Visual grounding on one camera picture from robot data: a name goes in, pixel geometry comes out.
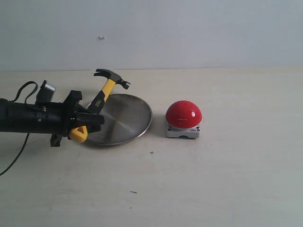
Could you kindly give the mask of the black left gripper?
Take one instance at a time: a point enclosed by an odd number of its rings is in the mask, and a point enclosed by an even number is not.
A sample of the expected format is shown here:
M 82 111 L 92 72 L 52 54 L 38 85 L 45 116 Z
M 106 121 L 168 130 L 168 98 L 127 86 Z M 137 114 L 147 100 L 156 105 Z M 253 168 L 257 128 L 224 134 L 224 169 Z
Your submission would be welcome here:
M 59 147 L 63 137 L 72 129 L 86 126 L 88 134 L 101 131 L 105 123 L 104 116 L 90 113 L 85 107 L 78 105 L 82 99 L 80 91 L 71 90 L 62 103 L 51 102 L 53 92 L 47 94 L 47 133 L 51 134 L 51 147 Z

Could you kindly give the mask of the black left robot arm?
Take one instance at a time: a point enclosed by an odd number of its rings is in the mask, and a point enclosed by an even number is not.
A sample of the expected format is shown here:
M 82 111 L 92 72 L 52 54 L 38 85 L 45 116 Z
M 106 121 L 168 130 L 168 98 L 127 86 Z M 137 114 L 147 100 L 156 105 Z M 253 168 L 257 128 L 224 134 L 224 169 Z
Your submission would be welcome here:
M 63 137 L 71 139 L 72 129 L 86 126 L 88 133 L 101 130 L 102 115 L 89 112 L 79 104 L 80 91 L 70 91 L 62 103 L 24 104 L 0 100 L 0 131 L 51 134 L 50 144 L 59 147 Z

